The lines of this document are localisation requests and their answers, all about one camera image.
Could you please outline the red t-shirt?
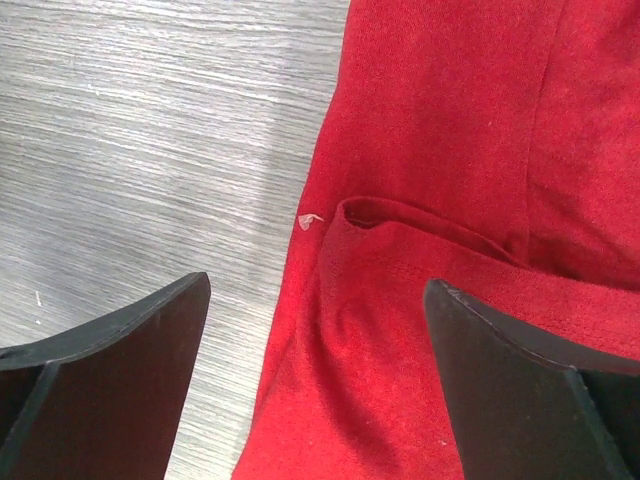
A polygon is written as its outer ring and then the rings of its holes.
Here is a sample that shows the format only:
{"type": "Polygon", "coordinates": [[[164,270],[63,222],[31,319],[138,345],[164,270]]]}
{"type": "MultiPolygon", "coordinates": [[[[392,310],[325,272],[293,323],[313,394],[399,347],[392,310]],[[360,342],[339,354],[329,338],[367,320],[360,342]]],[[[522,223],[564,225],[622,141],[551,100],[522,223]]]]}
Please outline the red t-shirt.
{"type": "Polygon", "coordinates": [[[237,479],[462,477],[442,279],[639,355],[639,5],[354,1],[237,479]]]}

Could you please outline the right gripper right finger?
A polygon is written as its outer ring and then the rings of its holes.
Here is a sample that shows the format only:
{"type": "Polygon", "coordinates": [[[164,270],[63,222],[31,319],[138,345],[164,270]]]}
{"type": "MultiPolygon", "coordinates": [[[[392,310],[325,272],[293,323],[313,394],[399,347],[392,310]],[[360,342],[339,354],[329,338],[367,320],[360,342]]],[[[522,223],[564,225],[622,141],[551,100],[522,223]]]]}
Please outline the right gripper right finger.
{"type": "Polygon", "coordinates": [[[636,479],[639,363],[506,315],[441,280],[424,298],[467,479],[636,479]]]}

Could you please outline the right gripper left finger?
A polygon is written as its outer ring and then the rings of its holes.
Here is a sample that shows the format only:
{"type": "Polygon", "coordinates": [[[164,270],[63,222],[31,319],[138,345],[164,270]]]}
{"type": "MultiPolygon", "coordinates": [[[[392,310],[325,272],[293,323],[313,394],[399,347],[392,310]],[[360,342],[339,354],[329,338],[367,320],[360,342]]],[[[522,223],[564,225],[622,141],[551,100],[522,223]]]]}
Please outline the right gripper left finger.
{"type": "Polygon", "coordinates": [[[122,309],[1,352],[5,479],[165,476],[210,302],[191,273],[122,309]]]}

